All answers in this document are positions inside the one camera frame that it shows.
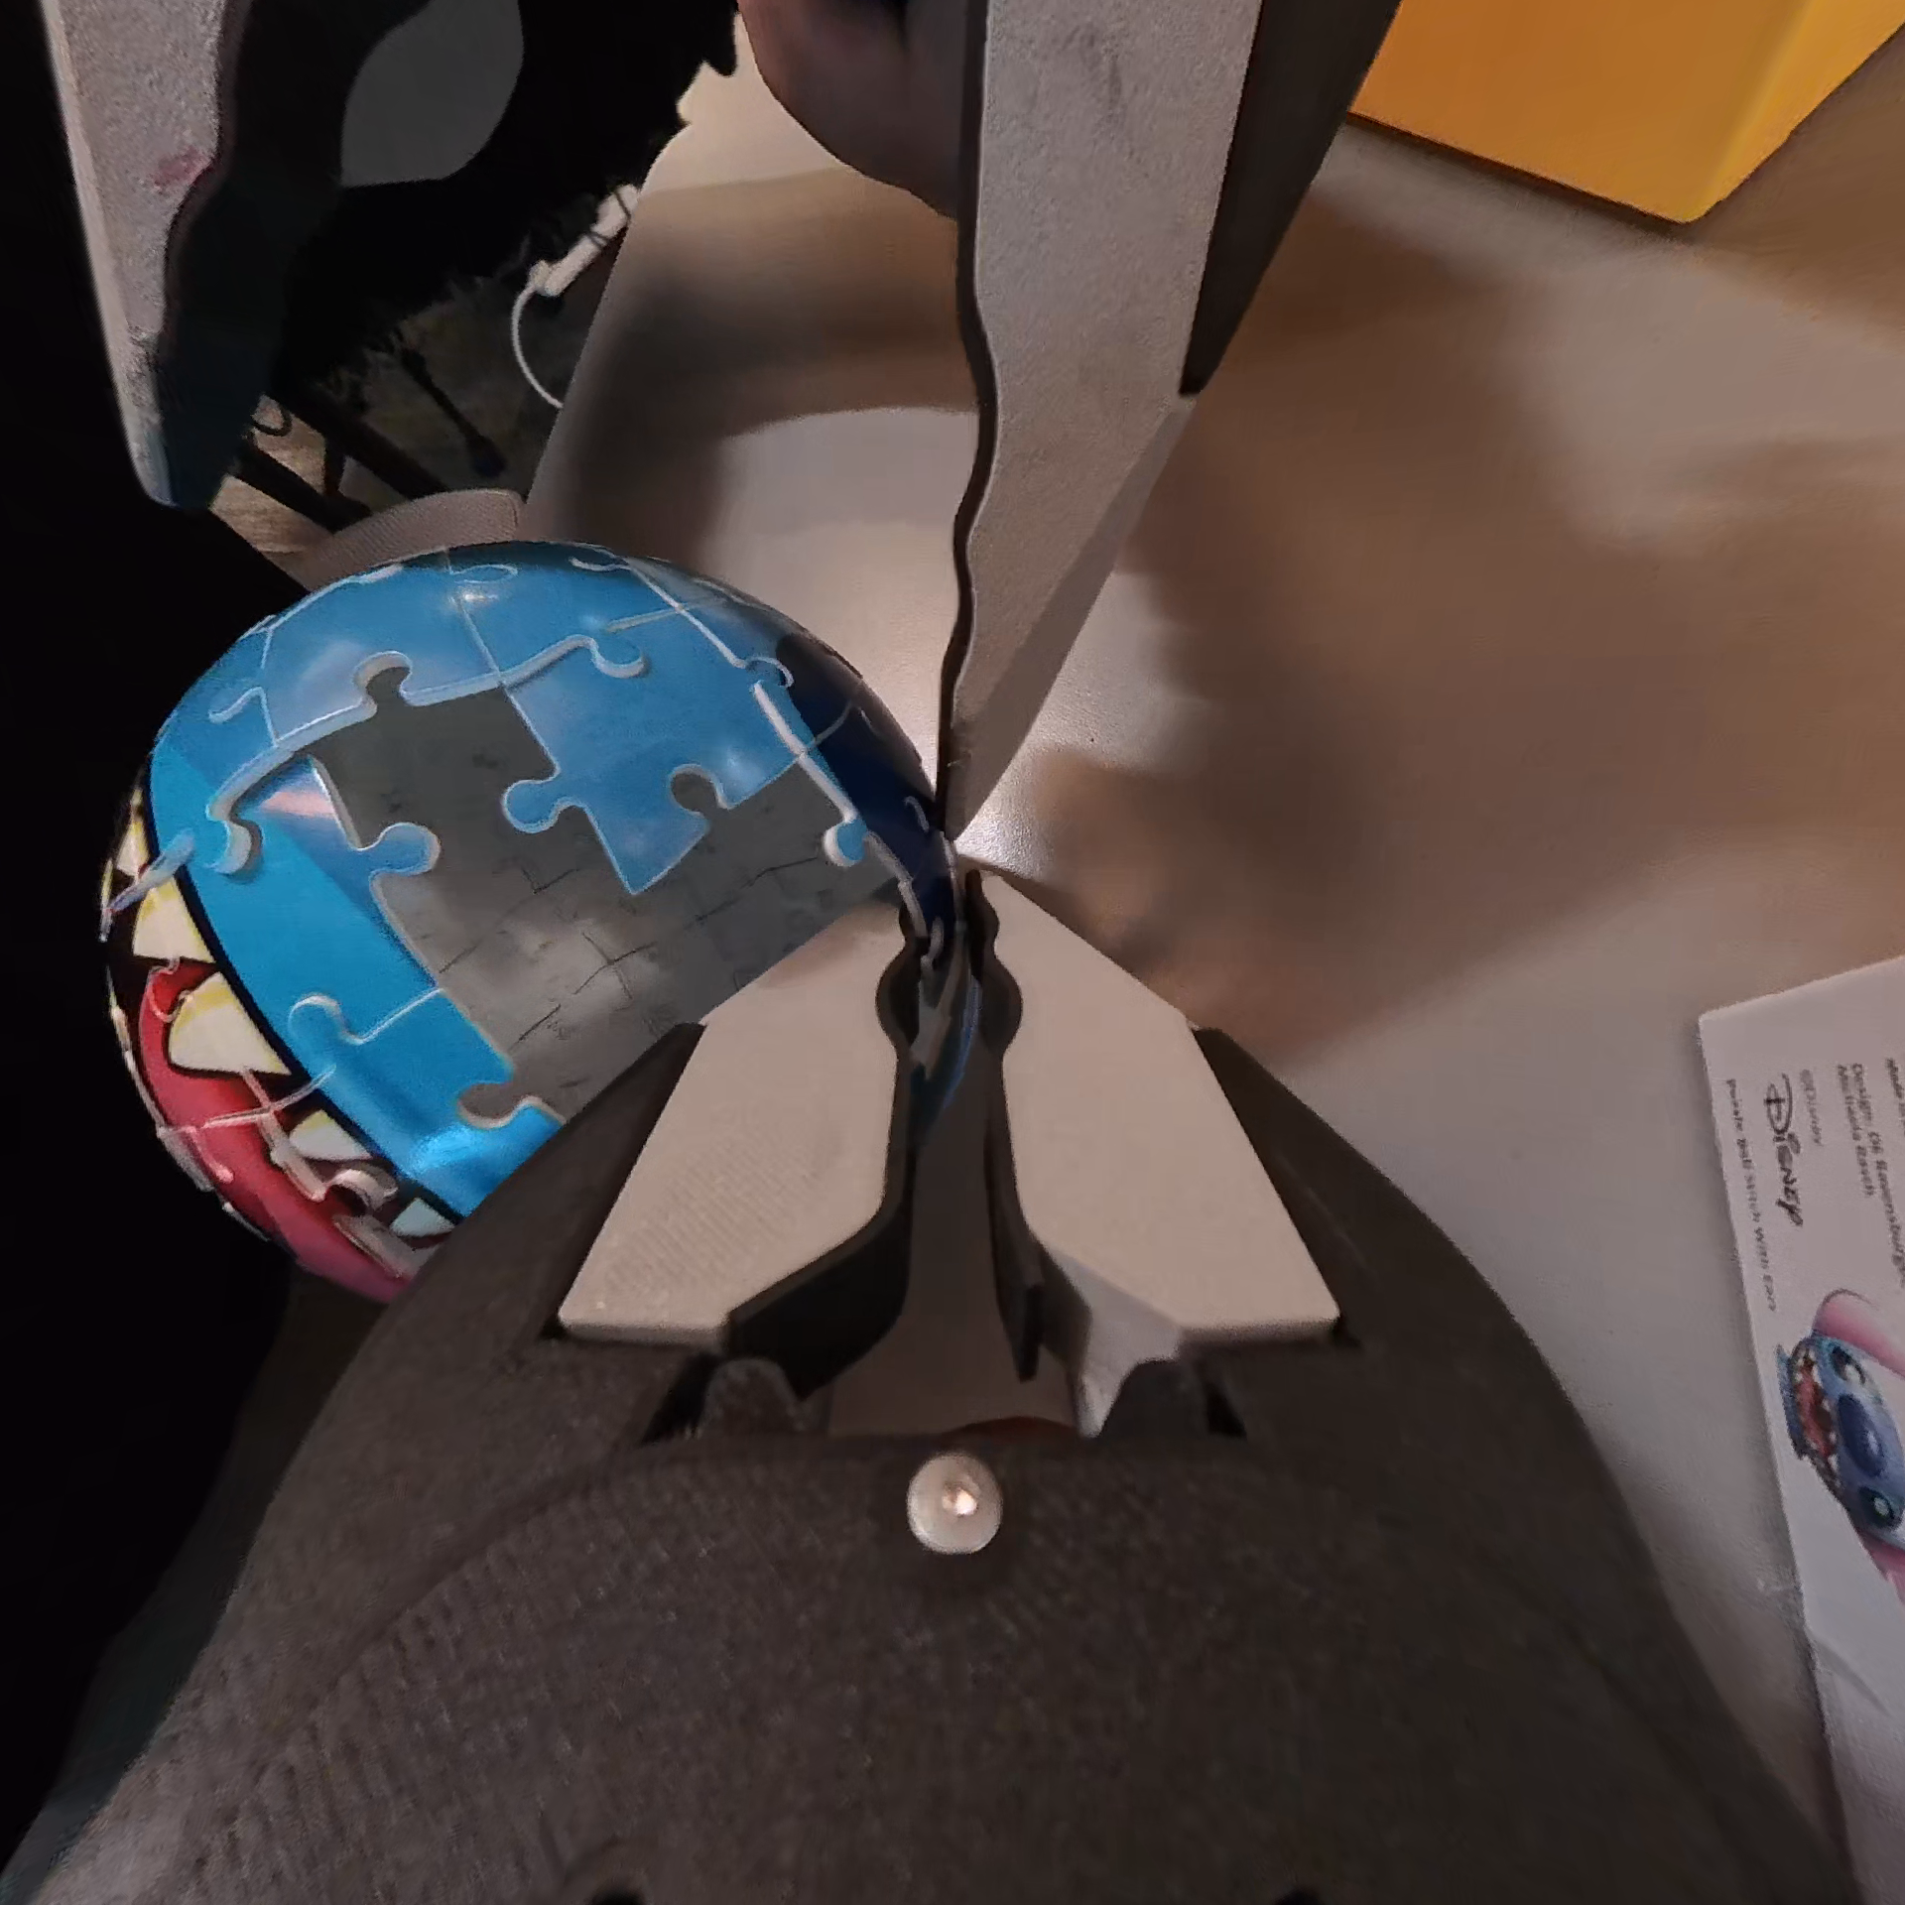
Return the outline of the yellow plastic bin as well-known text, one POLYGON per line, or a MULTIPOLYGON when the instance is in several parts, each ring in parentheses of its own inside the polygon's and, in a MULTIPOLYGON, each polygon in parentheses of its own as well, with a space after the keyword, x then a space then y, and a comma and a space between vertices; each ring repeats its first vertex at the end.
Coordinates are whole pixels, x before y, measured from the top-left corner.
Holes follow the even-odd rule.
POLYGON ((1901 22, 1901 3, 1402 3, 1349 111, 1695 221, 1901 22))

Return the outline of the blue puzzle ball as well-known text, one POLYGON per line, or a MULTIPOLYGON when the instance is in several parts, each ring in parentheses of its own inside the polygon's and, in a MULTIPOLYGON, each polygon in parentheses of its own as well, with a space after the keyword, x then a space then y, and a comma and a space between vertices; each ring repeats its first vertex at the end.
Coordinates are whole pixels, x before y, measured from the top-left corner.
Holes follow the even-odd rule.
POLYGON ((163 1147, 299 1267, 396 1296, 667 1032, 866 901, 961 924, 904 731, 743 592, 451 546, 255 625, 161 725, 103 876, 163 1147))

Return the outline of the printed cardboard puzzle box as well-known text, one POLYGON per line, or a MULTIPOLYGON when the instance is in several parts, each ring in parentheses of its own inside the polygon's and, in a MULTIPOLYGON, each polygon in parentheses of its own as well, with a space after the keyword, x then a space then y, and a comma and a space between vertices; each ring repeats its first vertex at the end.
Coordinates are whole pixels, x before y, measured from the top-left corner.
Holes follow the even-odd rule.
POLYGON ((1710 1119, 1825 1754, 1902 1901, 1902 960, 1712 1009, 1710 1119))

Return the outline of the person's left hand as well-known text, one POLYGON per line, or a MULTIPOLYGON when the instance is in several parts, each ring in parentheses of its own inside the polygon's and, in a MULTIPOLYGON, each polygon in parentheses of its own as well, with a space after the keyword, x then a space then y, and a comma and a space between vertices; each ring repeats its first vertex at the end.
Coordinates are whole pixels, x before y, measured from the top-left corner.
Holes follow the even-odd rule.
POLYGON ((969 3, 740 3, 774 100, 825 151, 952 219, 969 3))

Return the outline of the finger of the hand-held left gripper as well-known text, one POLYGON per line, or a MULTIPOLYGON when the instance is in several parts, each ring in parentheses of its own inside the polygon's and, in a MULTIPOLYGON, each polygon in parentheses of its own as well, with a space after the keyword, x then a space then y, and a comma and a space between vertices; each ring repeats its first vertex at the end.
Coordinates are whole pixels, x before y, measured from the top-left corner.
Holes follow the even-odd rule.
POLYGON ((983 440, 943 658, 949 830, 1030 736, 1194 413, 1185 359, 1261 12, 970 12, 960 319, 983 440))
POLYGON ((39 12, 133 472, 204 507, 269 385, 299 250, 348 189, 474 159, 519 77, 519 5, 39 12))

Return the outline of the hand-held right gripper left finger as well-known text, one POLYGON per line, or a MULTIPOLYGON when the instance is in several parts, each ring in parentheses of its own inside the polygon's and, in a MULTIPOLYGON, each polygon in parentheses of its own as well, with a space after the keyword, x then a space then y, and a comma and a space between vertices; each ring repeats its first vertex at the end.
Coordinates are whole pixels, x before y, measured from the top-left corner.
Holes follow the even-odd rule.
POLYGON ((907 1293, 916 960, 861 904, 713 1009, 556 1317, 838 1380, 907 1293))

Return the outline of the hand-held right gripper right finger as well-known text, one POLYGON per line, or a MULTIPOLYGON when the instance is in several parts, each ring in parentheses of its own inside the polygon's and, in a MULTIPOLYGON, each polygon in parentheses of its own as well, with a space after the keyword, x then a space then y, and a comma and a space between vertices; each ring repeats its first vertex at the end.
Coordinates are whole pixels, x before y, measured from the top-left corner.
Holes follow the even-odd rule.
POLYGON ((969 880, 994 1287, 1093 1437, 1136 1367, 1312 1343, 1340 1307, 1194 1024, 995 873, 969 880))

